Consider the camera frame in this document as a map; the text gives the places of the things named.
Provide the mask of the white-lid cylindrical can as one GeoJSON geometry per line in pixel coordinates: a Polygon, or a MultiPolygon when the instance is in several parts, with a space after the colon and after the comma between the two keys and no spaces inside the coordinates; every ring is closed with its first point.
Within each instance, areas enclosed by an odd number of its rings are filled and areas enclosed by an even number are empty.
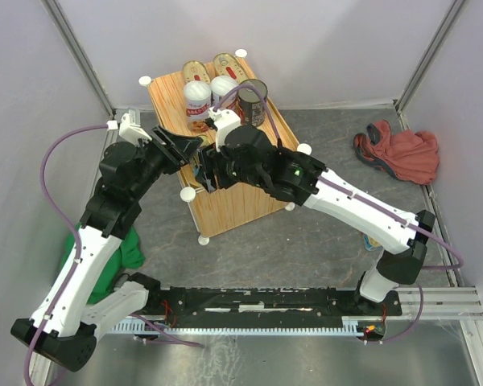
{"type": "Polygon", "coordinates": [[[204,81],[193,80],[184,86],[185,113],[187,127],[193,133],[208,131],[205,120],[212,102],[212,90],[204,81]]]}

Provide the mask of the dark blue round can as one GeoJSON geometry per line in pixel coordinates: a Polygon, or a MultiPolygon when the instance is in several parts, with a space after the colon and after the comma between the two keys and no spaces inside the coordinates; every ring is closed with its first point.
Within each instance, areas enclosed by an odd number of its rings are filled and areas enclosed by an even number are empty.
{"type": "MultiPolygon", "coordinates": [[[[244,80],[242,84],[251,84],[258,90],[264,100],[267,99],[268,88],[264,82],[257,79],[248,79],[244,80]]],[[[253,90],[241,88],[237,92],[237,104],[242,124],[258,127],[265,121],[266,112],[263,103],[253,90]]]]}

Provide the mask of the oval fish can front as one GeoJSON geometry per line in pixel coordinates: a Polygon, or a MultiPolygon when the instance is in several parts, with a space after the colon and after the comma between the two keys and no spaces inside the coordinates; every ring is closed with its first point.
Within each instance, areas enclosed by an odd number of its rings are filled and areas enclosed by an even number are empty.
{"type": "Polygon", "coordinates": [[[184,83],[188,84],[194,80],[211,83],[211,79],[205,65],[199,60],[190,60],[182,67],[184,83]]]}

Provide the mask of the oval fish can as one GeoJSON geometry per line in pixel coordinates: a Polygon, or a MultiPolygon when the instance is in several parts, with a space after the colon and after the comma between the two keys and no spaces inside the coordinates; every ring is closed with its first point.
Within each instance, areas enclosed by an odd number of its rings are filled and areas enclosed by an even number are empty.
{"type": "Polygon", "coordinates": [[[199,60],[190,60],[182,67],[184,83],[188,84],[194,80],[211,83],[211,79],[205,65],[199,60]]]}
{"type": "Polygon", "coordinates": [[[239,84],[249,79],[245,69],[237,59],[229,53],[220,53],[213,58],[213,67],[217,76],[227,76],[239,84]]]}

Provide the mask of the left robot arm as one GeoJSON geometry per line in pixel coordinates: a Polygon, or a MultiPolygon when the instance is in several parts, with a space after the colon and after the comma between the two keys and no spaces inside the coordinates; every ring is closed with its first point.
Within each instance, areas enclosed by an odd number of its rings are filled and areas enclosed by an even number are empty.
{"type": "Polygon", "coordinates": [[[162,304],[159,281],[136,273],[93,306],[87,302],[105,265],[141,212],[140,199],[161,175],[190,163],[202,140],[157,126],[151,134],[123,134],[108,146],[99,164],[101,177],[80,219],[71,227],[75,244],[56,282],[29,318],[17,319],[11,334],[71,372],[81,370],[97,343],[113,326],[141,310],[162,304]]]}

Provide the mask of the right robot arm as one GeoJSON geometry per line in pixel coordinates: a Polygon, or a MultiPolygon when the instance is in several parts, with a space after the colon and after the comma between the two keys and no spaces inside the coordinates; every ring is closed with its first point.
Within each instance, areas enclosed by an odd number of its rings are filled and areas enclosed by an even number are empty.
{"type": "Polygon", "coordinates": [[[232,130],[221,146],[200,148],[196,179],[210,192],[237,183],[257,187],[278,201],[323,212],[374,238],[383,247],[382,255],[353,295],[362,314],[379,309],[396,286],[415,283],[423,268],[432,214],[383,203],[312,156],[273,145],[252,125],[232,130]]]}

